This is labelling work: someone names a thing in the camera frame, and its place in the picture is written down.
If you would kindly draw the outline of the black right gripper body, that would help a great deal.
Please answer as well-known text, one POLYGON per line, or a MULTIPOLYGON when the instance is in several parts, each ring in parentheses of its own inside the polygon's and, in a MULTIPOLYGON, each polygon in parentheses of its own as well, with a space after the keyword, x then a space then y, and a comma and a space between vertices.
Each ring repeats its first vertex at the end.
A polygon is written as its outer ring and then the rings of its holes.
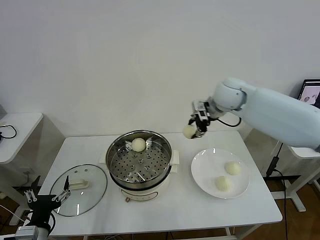
POLYGON ((195 110, 193 115, 197 130, 199 132, 206 132, 211 124, 209 112, 207 110, 195 110))

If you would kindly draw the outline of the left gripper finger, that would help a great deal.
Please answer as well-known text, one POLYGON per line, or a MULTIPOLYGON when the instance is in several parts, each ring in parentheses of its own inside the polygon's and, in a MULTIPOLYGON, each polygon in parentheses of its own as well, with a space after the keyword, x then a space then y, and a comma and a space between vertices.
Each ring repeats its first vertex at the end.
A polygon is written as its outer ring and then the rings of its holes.
POLYGON ((31 183, 30 187, 24 191, 24 195, 28 202, 36 202, 38 196, 38 183, 40 180, 40 175, 31 183))
POLYGON ((71 195, 71 190, 70 190, 69 176, 67 176, 64 182, 62 192, 56 195, 55 197, 53 197, 51 200, 53 202, 64 202, 69 198, 70 195, 71 195))

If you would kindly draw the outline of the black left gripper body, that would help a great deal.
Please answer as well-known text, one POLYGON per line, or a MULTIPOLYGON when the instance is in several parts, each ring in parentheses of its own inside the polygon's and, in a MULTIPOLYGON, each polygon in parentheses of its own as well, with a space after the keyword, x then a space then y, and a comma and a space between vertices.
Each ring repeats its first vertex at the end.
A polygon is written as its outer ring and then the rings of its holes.
POLYGON ((36 201, 28 200, 28 206, 32 216, 27 226, 50 227, 51 213, 61 206, 61 201, 55 195, 38 195, 36 201))

